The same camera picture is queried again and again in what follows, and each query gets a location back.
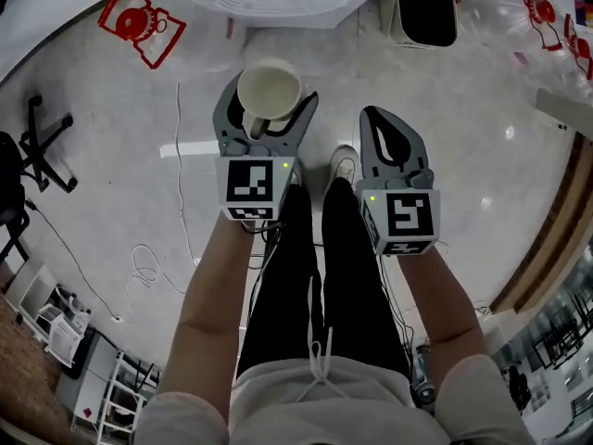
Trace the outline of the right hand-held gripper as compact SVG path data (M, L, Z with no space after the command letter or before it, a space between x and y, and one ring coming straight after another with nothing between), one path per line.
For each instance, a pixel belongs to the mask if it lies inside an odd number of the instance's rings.
M377 256L420 255L440 236L440 192L423 139L386 109L360 113L360 215Z

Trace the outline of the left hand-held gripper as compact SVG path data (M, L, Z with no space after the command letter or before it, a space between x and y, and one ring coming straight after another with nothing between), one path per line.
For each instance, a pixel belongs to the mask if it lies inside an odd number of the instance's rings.
M319 95L306 96L280 132L266 130L264 146L250 140L245 131L245 109L237 93L240 76L234 76L223 89L212 115L220 150L215 159L219 203L232 221L273 222L279 218L297 165L296 156L276 150L298 150Z

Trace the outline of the white ceramic mug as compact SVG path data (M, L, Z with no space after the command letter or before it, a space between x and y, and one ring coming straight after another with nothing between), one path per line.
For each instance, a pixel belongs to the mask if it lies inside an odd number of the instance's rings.
M303 84L289 62L267 58L242 71L236 93L247 114L249 135L259 139L271 122L290 119L303 98Z

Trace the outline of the person's left forearm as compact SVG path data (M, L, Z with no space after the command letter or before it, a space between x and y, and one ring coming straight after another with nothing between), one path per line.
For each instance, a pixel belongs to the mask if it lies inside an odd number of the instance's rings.
M177 337L238 341L252 247L241 223L219 216L185 293Z

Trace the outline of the person's right forearm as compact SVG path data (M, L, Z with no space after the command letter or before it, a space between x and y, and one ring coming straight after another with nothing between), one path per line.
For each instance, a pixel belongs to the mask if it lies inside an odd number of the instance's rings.
M458 348L465 355L483 352L484 337L474 306L436 248L397 260L431 346Z

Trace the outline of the white right shoe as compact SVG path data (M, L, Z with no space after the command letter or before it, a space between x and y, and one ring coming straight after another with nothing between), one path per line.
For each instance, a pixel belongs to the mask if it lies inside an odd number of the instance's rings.
M333 182L338 179L346 180L350 188L355 190L360 176L361 165L359 153L351 145L340 145L335 149L331 157L329 178L323 194L327 195Z

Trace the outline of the white floor tape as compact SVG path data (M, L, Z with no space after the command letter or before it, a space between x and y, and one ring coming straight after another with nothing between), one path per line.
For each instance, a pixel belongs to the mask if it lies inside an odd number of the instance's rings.
M184 156L216 155L218 153L219 145L216 141L173 143L163 145L159 148L159 155L162 159Z

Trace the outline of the person's right leg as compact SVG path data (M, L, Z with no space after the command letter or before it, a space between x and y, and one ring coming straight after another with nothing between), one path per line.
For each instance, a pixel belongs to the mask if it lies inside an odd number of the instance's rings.
M410 377L370 236L350 182L338 177L322 209L324 324L333 329L331 352Z

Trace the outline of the person's leg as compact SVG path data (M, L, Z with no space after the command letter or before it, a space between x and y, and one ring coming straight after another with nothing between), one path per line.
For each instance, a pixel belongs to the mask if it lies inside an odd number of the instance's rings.
M333 329L331 352L410 377L370 236L350 182L338 177L322 209L324 324Z
M315 336L323 331L321 276L305 187L289 186L280 223L280 238L265 267L246 327L237 375L268 362L307 359L309 325Z

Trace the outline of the white trash bin black liner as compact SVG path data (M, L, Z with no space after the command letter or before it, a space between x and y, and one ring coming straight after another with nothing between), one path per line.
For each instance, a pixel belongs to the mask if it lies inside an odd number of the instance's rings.
M401 47L451 47L458 37L456 1L395 0L389 35Z

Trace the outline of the person's left leg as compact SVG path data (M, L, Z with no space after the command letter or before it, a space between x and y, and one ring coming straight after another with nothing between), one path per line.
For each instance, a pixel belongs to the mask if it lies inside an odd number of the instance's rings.
M323 331L321 276L305 187L289 186L280 223L280 238L265 267L246 327L237 375L268 362L307 359L309 325L315 336Z

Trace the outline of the black office chair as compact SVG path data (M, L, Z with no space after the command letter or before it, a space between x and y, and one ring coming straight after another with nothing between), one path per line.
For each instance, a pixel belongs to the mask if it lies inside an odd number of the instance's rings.
M0 131L0 227L5 227L8 240L0 249L0 264L14 248L27 260L29 258L20 243L20 237L30 225L27 210L33 210L33 203L26 199L23 177L32 179L40 191L50 184L57 185L66 193L71 193L78 185L75 177L62 179L47 161L47 149L73 125L72 116L65 114L57 128L45 139L38 136L35 110L43 103L40 95L28 101L28 125L18 141L11 135Z

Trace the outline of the light gray shirt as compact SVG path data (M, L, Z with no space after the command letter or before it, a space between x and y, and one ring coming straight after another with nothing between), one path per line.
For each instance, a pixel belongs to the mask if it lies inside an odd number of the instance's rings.
M536 445L495 363L455 365L435 412L414 406L406 378L341 357L254 366L232 391L229 419L205 400L161 393L144 407L133 445Z

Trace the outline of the white metal rack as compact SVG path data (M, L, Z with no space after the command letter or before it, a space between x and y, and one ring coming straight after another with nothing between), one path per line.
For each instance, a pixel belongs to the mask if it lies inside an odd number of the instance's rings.
M90 427L94 445L130 445L139 416L157 392L161 377L154 365L131 362L124 351L116 353L106 376L84 373L75 396L73 419Z

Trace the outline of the white drawstring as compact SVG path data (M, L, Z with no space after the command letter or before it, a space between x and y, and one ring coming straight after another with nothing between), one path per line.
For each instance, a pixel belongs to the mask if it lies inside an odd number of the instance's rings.
M329 374L331 371L331 349L333 342L333 328L330 327L326 338L327 354L322 354L321 343L313 338L314 327L313 327L313 277L309 279L309 287L307 294L308 310L309 310L309 322L307 331L307 341L309 349L309 369L313 380L303 390L303 392L296 399L296 403L302 402L308 394L318 385L325 385L335 395L345 399L349 399L349 396L338 388L333 382L329 380Z

